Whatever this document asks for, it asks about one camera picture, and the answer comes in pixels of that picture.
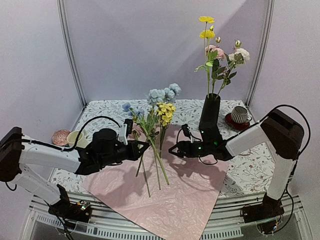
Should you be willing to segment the light blue hydrangea stem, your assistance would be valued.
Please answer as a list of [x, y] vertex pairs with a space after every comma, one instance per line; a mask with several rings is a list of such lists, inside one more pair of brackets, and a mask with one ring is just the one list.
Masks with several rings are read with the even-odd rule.
[[146, 101], [148, 104], [147, 108], [155, 105], [158, 102], [172, 103], [174, 105], [174, 103], [176, 102], [176, 98], [177, 96], [179, 96], [180, 93], [181, 93], [181, 88], [176, 83], [172, 83], [168, 87], [165, 87], [163, 89], [157, 89], [157, 88], [151, 89], [146, 98]]

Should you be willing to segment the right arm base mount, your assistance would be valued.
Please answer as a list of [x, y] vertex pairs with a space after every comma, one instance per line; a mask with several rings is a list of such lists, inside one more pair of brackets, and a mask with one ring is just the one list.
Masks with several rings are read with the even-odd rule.
[[[262, 203], [256, 205], [245, 205], [240, 210], [240, 216], [243, 217], [245, 223], [258, 222], [275, 217], [279, 217], [285, 213], [281, 199], [273, 199], [267, 194], [263, 196]], [[258, 230], [265, 234], [273, 234], [278, 228], [279, 222], [271, 220], [257, 225]]]

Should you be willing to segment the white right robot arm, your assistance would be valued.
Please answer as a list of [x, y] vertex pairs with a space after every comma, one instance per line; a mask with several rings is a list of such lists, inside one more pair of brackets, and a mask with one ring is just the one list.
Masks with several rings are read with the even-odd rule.
[[267, 145], [274, 162], [270, 185], [266, 191], [268, 200], [259, 206], [262, 218], [269, 218], [278, 210], [278, 203], [293, 178], [295, 166], [306, 146], [303, 145], [304, 127], [280, 110], [278, 105], [262, 119], [237, 133], [216, 143], [213, 140], [181, 140], [168, 152], [182, 159], [203, 158], [212, 155], [217, 161], [229, 161], [260, 144]]

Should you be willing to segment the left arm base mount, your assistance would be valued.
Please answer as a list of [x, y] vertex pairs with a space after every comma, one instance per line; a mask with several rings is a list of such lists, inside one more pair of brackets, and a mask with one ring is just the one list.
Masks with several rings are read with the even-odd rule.
[[84, 200], [71, 203], [66, 189], [59, 184], [56, 186], [60, 193], [59, 201], [48, 205], [48, 213], [63, 219], [88, 223], [92, 215], [90, 203]]

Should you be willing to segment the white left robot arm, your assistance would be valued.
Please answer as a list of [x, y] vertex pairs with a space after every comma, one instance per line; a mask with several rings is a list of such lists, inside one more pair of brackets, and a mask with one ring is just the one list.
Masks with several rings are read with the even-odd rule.
[[74, 213], [74, 205], [68, 201], [64, 190], [31, 170], [28, 165], [58, 168], [76, 175], [88, 176], [106, 166], [121, 164], [124, 160], [136, 161], [149, 148], [149, 143], [128, 140], [122, 126], [117, 133], [103, 128], [95, 132], [85, 147], [60, 148], [24, 136], [14, 127], [0, 142], [0, 180], [11, 182], [40, 197], [63, 216]]

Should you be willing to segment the yellow poppy flower stem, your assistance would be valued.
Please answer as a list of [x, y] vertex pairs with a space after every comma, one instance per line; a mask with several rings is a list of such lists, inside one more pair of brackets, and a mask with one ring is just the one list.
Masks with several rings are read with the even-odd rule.
[[199, 37], [203, 40], [203, 51], [204, 51], [204, 64], [198, 66], [194, 71], [205, 70], [207, 80], [207, 98], [210, 94], [210, 82], [211, 82], [211, 67], [217, 53], [212, 53], [210, 48], [210, 41], [215, 38], [214, 23], [215, 19], [211, 16], [200, 16], [198, 20], [205, 24], [204, 30], [199, 34]]

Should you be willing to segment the white rose stem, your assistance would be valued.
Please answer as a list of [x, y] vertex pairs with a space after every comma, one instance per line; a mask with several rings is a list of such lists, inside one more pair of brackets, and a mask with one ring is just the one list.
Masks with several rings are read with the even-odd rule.
[[218, 68], [215, 71], [216, 80], [222, 81], [217, 92], [217, 96], [221, 91], [231, 83], [231, 79], [237, 75], [237, 69], [245, 65], [250, 59], [250, 53], [241, 47], [242, 42], [236, 40], [232, 53], [225, 53], [223, 50], [218, 51], [216, 59], [218, 60]]

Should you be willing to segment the pink wrapping paper sheet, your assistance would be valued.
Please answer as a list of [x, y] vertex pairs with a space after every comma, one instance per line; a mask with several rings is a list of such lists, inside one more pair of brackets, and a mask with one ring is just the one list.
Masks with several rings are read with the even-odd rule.
[[184, 135], [179, 126], [172, 125], [166, 132], [162, 146], [162, 162], [169, 184], [162, 171], [159, 172], [161, 190], [158, 187], [154, 153], [148, 149], [143, 156], [151, 197], [138, 162], [124, 161], [119, 166], [106, 167], [98, 173], [89, 175], [82, 186], [101, 202], [128, 220], [132, 220], [135, 208], [160, 204], [172, 208], [174, 205], [192, 207], [203, 203], [214, 208], [228, 169], [228, 163], [216, 161], [209, 155], [203, 158], [181, 159], [168, 152], [177, 140]]

